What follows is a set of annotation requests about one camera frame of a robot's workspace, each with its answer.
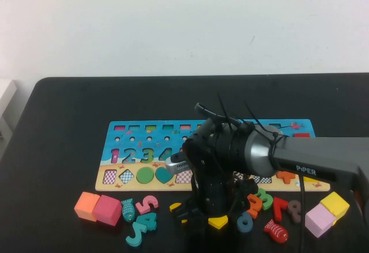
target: white wall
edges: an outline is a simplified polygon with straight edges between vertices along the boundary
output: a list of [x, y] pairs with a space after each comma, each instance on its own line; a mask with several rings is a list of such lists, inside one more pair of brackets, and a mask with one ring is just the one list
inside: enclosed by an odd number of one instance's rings
[[0, 0], [14, 127], [49, 76], [369, 71], [369, 0]]

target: pink number 5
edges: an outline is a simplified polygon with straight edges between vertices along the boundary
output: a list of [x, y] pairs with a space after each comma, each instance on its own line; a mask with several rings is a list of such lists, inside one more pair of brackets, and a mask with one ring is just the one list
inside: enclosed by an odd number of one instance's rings
[[153, 197], [152, 195], [148, 195], [147, 197], [144, 198], [144, 200], [142, 201], [143, 205], [141, 205], [141, 203], [137, 202], [135, 204], [138, 212], [140, 214], [146, 214], [150, 212], [150, 205], [153, 205], [154, 208], [158, 208], [159, 207], [159, 203], [157, 201], [157, 199], [155, 197]]

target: yellow block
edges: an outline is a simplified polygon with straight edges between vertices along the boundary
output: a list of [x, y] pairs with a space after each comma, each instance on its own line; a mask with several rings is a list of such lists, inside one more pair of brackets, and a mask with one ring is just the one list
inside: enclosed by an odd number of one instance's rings
[[317, 182], [317, 180], [304, 176], [304, 182]]
[[208, 223], [217, 229], [222, 228], [225, 224], [228, 223], [228, 217], [222, 216], [222, 217], [211, 217], [208, 219]]
[[350, 207], [349, 203], [344, 201], [335, 191], [323, 198], [321, 204], [336, 217], [333, 225], [345, 215]]
[[171, 213], [172, 213], [172, 211], [175, 209], [175, 208], [177, 208], [177, 207], [179, 207], [181, 205], [181, 203], [173, 203], [171, 206], [169, 206], [169, 210], [171, 211]]

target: green circle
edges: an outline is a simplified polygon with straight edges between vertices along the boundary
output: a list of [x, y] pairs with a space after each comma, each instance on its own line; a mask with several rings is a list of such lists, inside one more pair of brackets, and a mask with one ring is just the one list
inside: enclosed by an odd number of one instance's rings
[[154, 179], [154, 171], [151, 168], [140, 168], [136, 175], [137, 181], [141, 184], [147, 184]]

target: teal fish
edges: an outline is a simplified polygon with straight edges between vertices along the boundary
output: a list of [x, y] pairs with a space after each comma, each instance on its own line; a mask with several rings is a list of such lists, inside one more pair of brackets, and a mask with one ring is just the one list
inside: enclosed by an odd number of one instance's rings
[[123, 200], [121, 201], [121, 203], [123, 205], [122, 214], [125, 221], [127, 222], [134, 221], [135, 214], [134, 214], [133, 198]]

